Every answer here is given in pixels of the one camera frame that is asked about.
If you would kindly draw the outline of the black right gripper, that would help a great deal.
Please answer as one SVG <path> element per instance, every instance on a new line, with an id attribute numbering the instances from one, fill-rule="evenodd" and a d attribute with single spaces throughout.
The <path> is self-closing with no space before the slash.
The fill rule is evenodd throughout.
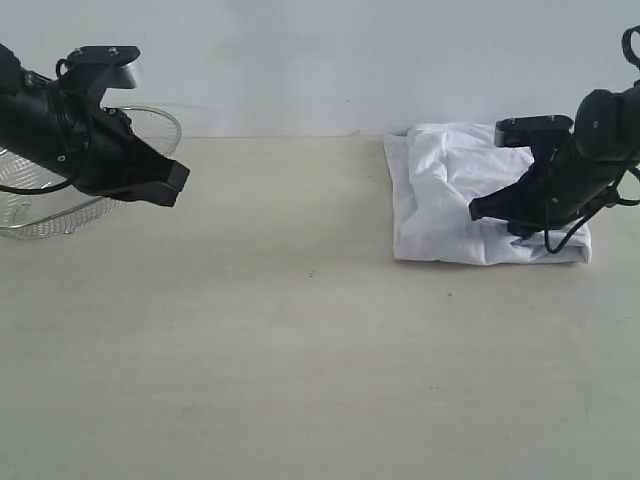
<path id="1" fill-rule="evenodd" d="M 589 155 L 569 139 L 516 184 L 474 198 L 468 206 L 470 218 L 509 221 L 511 235 L 531 238 L 592 215 L 608 202 L 610 186 L 619 176 L 616 152 Z"/>

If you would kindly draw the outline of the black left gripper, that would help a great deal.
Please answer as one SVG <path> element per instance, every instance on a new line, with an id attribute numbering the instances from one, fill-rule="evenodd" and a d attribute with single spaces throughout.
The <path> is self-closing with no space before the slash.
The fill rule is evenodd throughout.
<path id="1" fill-rule="evenodd" d="M 190 169 L 139 138 L 122 110 L 106 112 L 79 95 L 61 91 L 57 84 L 47 86 L 47 96 L 63 148 L 56 161 L 71 170 L 58 184 L 30 189 L 31 196 L 73 187 L 89 196 L 121 202 L 175 205 Z"/>

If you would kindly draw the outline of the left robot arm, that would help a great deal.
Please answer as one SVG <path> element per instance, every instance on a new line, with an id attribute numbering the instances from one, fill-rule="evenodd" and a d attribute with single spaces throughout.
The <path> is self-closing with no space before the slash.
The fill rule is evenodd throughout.
<path id="1" fill-rule="evenodd" d="M 2 186 L 36 196 L 67 187 L 92 197 L 175 205 L 190 170 L 157 152 L 120 108 L 101 102 L 110 89 L 137 86 L 136 46 L 82 46 L 57 61 L 55 78 L 23 67 L 1 49 L 1 145 L 61 177 L 45 188 Z"/>

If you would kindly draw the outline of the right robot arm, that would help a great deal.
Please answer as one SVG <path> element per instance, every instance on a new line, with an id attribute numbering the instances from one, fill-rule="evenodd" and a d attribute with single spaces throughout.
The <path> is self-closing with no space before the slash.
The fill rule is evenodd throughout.
<path id="1" fill-rule="evenodd" d="M 505 221 L 517 236 L 561 229 L 611 203 L 610 187 L 639 164 L 639 87 L 596 89 L 575 117 L 512 117 L 495 125 L 499 148 L 530 149 L 513 184 L 469 204 L 472 220 Z"/>

